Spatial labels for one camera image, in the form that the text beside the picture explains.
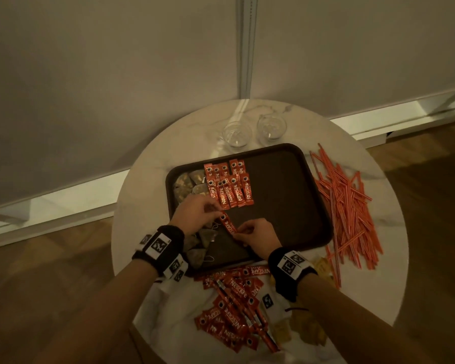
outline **black wristband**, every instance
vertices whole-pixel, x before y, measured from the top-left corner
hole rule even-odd
[[[172,225],[160,226],[153,236],[143,238],[132,259],[142,259],[150,263],[159,276],[170,278],[185,263],[180,255],[183,246],[181,229]]]
[[[286,247],[272,251],[268,265],[275,279],[277,293],[291,302],[297,300],[298,282],[309,273],[317,274],[311,263],[302,255]]]

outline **baseboard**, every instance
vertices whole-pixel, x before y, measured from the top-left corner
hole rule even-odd
[[[369,148],[385,143],[387,138],[455,121],[455,102],[446,111],[428,114],[420,103],[434,109],[442,107],[444,101],[441,97],[428,100],[432,101],[407,102],[339,117],[332,122]],[[0,246],[113,216],[127,173],[128,170],[122,171],[25,201],[29,219],[11,224],[0,218]],[[24,208],[22,203],[17,203],[17,207]],[[11,215],[10,207],[13,206],[0,209],[0,215]]]

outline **table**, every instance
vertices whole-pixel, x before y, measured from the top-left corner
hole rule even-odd
[[[408,266],[406,227],[396,195],[374,159],[348,133],[308,109],[283,102],[264,99],[220,102],[174,122],[145,148],[129,171],[118,197],[111,238],[115,275],[129,263],[135,245],[146,233],[168,223],[167,173],[178,165],[235,153],[220,139],[221,130],[232,120],[241,118],[253,129],[253,139],[242,151],[261,147],[263,143],[256,138],[257,120],[259,115],[273,112],[282,114],[288,126],[276,144],[286,142],[300,147],[313,174],[309,151],[317,150],[317,143],[344,170],[361,172],[365,191],[373,198],[369,209],[384,255],[375,271],[359,270],[351,263],[341,265],[341,291],[393,324],[401,307]],[[325,256],[325,250],[307,252],[308,257],[315,255]],[[155,284],[134,320],[142,337],[167,363],[214,359],[215,362],[246,362],[258,355],[248,349],[239,354],[227,348],[221,351],[222,346],[212,337],[196,331],[193,318],[211,306],[214,295],[211,290],[202,290],[201,284],[192,279],[181,282],[180,291],[168,299]],[[303,345],[293,349],[292,354],[317,361],[315,347]]]

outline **floor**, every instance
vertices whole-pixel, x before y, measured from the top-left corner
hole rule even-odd
[[[455,363],[455,124],[369,149],[403,210],[406,295],[395,327]],[[112,219],[0,247],[0,363],[30,362],[111,278]],[[108,363],[141,363],[132,336]]]

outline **forearm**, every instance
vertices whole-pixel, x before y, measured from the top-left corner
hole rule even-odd
[[[431,363],[417,345],[317,275],[306,275],[298,295],[349,363]]]
[[[105,358],[127,332],[157,277],[157,271],[149,263],[131,261],[34,362],[92,363]]]

